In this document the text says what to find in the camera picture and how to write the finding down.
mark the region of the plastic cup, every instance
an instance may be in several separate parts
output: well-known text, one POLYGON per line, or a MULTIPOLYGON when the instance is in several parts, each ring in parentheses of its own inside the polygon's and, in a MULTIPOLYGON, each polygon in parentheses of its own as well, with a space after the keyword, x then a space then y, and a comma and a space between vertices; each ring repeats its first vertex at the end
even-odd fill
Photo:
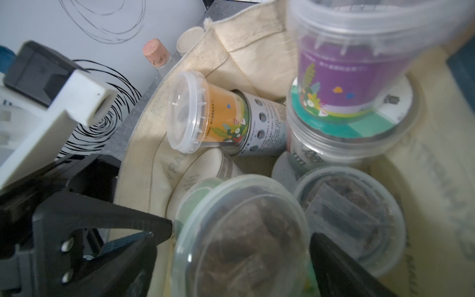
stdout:
POLYGON ((288 23, 299 52, 299 104, 344 123, 381 103, 424 49, 472 18, 473 0, 291 0, 288 23))
POLYGON ((200 146, 236 146, 248 129, 249 109, 243 98, 209 84, 200 72, 177 75, 167 112, 167 137, 173 149, 193 153, 200 146))
POLYGON ((170 220, 175 219, 179 205, 196 183, 212 177, 227 181, 243 174, 231 158, 219 148, 207 150, 190 165, 178 181, 168 201, 166 217, 170 220))
POLYGON ((212 189, 175 246, 173 297, 297 296, 308 276, 304 213, 278 182, 242 175, 212 189))
POLYGON ((328 123, 309 116, 299 105, 297 82, 287 95, 287 155, 299 173, 329 164, 361 166, 395 145, 416 123, 420 98, 404 77, 384 102, 366 117, 353 123, 328 123))
POLYGON ((204 34, 205 29, 202 27, 192 27, 186 30, 180 38, 178 38, 177 51, 181 56, 184 56, 204 34))
POLYGON ((196 71, 181 72, 170 91, 167 137, 182 153, 204 146, 231 156, 278 156, 285 151, 285 120, 282 104, 227 91, 196 71))
POLYGON ((298 182, 294 197, 311 233, 325 234, 374 277, 397 265, 406 244, 406 225, 392 195, 369 175, 329 166, 298 182))

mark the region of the white container lid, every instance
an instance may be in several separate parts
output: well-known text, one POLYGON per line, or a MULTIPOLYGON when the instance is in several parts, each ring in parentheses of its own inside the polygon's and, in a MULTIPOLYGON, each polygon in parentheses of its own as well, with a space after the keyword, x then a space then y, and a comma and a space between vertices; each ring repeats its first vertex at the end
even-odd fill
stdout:
POLYGON ((378 181, 350 167, 311 171, 298 182, 311 233, 325 234, 374 277, 402 257, 406 225, 396 200, 378 181))
POLYGON ((376 55, 403 54, 443 42, 474 11, 473 0, 290 0, 288 22, 297 39, 313 34, 316 44, 367 44, 376 55))
POLYGON ((375 112, 349 124, 331 124, 311 117, 301 119, 293 104, 298 102, 296 85, 295 80, 287 95, 287 123, 298 141, 327 158, 351 161, 380 155, 401 140, 420 116, 419 94, 406 77, 389 90, 388 100, 394 98, 409 107, 382 104, 375 112))
POLYGON ((297 296, 310 234, 300 205, 278 182, 242 175, 209 192, 175 247, 173 297, 297 296))
POLYGON ((181 56, 188 53, 188 51, 198 42, 198 40, 205 34, 205 29, 202 27, 192 27, 180 36, 177 41, 177 51, 181 56))
POLYGON ((182 153, 195 152, 204 138, 209 109, 208 83, 197 71, 180 72, 170 88, 167 137, 182 153))

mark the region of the can label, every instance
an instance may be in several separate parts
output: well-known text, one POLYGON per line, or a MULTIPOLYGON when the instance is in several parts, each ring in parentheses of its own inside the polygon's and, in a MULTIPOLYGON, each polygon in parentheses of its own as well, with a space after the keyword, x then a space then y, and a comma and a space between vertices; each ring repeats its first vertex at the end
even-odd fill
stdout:
POLYGON ((288 129, 289 140, 287 142, 287 155, 289 163, 300 174, 305 174, 309 170, 326 165, 327 161, 314 150, 298 141, 288 129))
POLYGON ((285 106, 243 93, 251 112, 249 135, 238 156, 279 156, 285 151, 285 106))

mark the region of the cork stopper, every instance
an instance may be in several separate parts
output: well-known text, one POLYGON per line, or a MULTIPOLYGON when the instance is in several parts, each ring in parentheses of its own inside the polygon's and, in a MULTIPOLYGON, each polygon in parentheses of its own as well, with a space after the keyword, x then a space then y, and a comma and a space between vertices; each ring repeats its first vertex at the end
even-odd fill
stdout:
POLYGON ((157 38, 147 42, 143 47, 142 52, 155 68, 165 65, 170 57, 168 50, 157 38))

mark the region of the orange label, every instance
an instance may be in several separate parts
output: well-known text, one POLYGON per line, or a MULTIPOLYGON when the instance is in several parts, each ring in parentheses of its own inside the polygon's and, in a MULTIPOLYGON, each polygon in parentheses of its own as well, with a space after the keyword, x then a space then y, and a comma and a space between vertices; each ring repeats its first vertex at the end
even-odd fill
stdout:
POLYGON ((240 143, 249 129, 249 109, 239 95, 208 84, 209 116, 203 142, 240 143))

